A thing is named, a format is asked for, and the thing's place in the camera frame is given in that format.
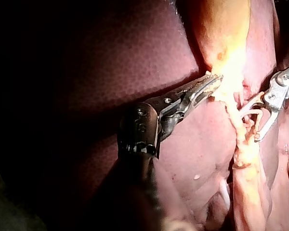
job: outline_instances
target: instrument screw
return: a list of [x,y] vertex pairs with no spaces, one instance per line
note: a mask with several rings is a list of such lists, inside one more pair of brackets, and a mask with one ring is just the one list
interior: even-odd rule
[[142,108],[142,107],[137,109],[137,113],[140,116],[146,116],[146,110],[144,108]]
[[164,102],[167,103],[167,104],[172,104],[173,103],[171,98],[165,98]]
[[269,98],[270,100],[273,100],[273,99],[275,99],[275,95],[274,95],[274,94],[269,95],[268,98]]

